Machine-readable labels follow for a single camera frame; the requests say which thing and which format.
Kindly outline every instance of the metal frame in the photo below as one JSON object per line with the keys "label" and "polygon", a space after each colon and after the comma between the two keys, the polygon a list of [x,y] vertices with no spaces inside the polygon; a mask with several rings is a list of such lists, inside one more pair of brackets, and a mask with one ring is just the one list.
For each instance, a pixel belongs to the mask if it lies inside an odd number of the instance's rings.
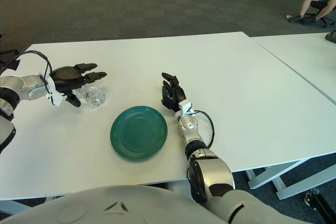
{"label": "metal frame", "polygon": [[46,200],[44,201],[44,203],[47,203],[47,202],[52,201],[54,199],[57,199],[57,197],[56,196],[54,196],[54,197],[47,197]]}
{"label": "metal frame", "polygon": [[259,174],[258,176],[255,176],[253,170],[246,171],[246,175],[249,178],[248,185],[251,189],[256,189],[259,186],[262,186],[271,180],[281,176],[282,174],[288,172],[289,170],[292,170],[293,168],[297,167],[298,165],[301,165],[303,162],[307,161],[308,158],[301,159],[299,161],[281,164],[281,165],[274,165],[266,167],[266,171]]}
{"label": "metal frame", "polygon": [[30,209],[31,207],[28,207],[24,204],[21,204],[19,202],[13,201],[13,200],[2,200],[0,201],[0,211],[4,212],[9,215],[15,215],[20,212],[26,211]]}
{"label": "metal frame", "polygon": [[297,182],[291,186],[286,186],[282,181],[280,176],[287,171],[293,169],[294,167],[302,164],[307,161],[308,158],[291,162],[288,164],[275,165],[271,167],[266,167],[265,171],[258,176],[255,175],[253,170],[247,170],[246,175],[249,178],[249,186],[251,189],[258,188],[259,186],[264,185],[265,183],[272,181],[275,188],[277,189],[277,196],[279,199],[286,199],[301,192],[307,191],[311,188],[329,182],[333,179],[336,179],[336,164],[330,166],[323,171],[316,173],[300,182]]}

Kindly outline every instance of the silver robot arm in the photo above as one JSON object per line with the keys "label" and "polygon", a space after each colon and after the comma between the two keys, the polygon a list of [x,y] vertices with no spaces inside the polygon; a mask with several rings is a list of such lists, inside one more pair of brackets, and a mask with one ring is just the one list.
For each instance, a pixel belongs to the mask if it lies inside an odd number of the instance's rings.
{"label": "silver robot arm", "polygon": [[14,118],[14,110],[20,101],[35,100],[46,96],[56,106],[66,100],[72,105],[80,107],[81,103],[72,91],[107,75],[105,72],[91,72],[82,76],[86,71],[97,67],[94,63],[81,63],[73,67],[66,66],[53,71],[48,58],[41,52],[34,50],[16,55],[3,67],[1,66],[0,75],[13,60],[15,61],[24,54],[37,54],[45,59],[50,73],[47,74],[46,70],[44,76],[40,74],[24,77],[0,77],[0,153],[15,136],[16,129],[11,120]]}
{"label": "silver robot arm", "polygon": [[16,129],[11,120],[20,101],[35,100],[46,94],[41,76],[0,78],[0,153],[15,136]]}
{"label": "silver robot arm", "polygon": [[[193,199],[227,223],[305,223],[280,214],[245,191],[235,190],[230,168],[209,150],[198,133],[196,113],[177,78],[165,73],[162,76],[169,81],[163,83],[162,103],[176,112],[178,132],[189,163],[187,177]],[[183,95],[174,94],[176,90]]]}

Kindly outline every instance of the gray carpet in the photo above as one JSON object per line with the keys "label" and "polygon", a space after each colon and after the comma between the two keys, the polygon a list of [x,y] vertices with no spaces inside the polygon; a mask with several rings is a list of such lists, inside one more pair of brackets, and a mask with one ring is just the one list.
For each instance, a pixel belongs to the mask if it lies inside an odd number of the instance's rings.
{"label": "gray carpet", "polygon": [[[332,30],[332,27],[324,29],[322,23],[304,26],[287,22],[286,15],[296,15],[301,3],[302,0],[1,0],[0,31],[6,34],[1,41],[1,50],[18,48],[23,51],[31,44],[48,42],[230,31],[268,36]],[[314,158],[282,178],[286,185],[291,185],[335,163],[336,154]],[[280,201],[271,183],[249,190],[245,173],[235,173],[234,177],[237,188],[252,193],[281,213],[323,223],[318,212],[303,203],[304,194]],[[319,188],[336,209],[336,182]],[[41,202],[43,200],[25,201],[31,206]]]}

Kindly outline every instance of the robot forearm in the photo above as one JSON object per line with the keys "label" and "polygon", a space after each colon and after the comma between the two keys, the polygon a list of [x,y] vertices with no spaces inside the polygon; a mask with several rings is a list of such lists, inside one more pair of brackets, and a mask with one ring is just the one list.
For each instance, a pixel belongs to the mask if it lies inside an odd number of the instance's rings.
{"label": "robot forearm", "polygon": [[305,223],[284,216],[251,194],[235,190],[230,168],[204,144],[197,130],[197,120],[179,117],[178,131],[189,162],[188,179],[193,199],[228,223],[282,224]]}
{"label": "robot forearm", "polygon": [[0,153],[14,138],[16,130],[11,122],[21,100],[34,100],[47,93],[40,76],[0,78]]}

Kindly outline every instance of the office chair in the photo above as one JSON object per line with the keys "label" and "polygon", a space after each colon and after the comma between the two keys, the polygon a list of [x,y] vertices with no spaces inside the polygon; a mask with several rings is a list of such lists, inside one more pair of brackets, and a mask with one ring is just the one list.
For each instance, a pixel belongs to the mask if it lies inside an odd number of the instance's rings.
{"label": "office chair", "polygon": [[[322,11],[322,9],[327,6],[327,3],[323,3],[323,2],[319,2],[319,1],[312,1],[310,3],[310,6],[315,8],[315,9],[318,9],[319,11],[317,13],[306,13],[306,15],[315,16],[315,15],[319,14]],[[331,21],[330,25],[332,25],[332,26],[335,25],[335,22],[336,22],[336,20],[333,20],[333,19],[328,18],[328,17],[323,17],[320,20],[324,23],[324,26],[323,26],[324,28],[326,28],[328,26],[328,23],[327,23],[326,20]]]}

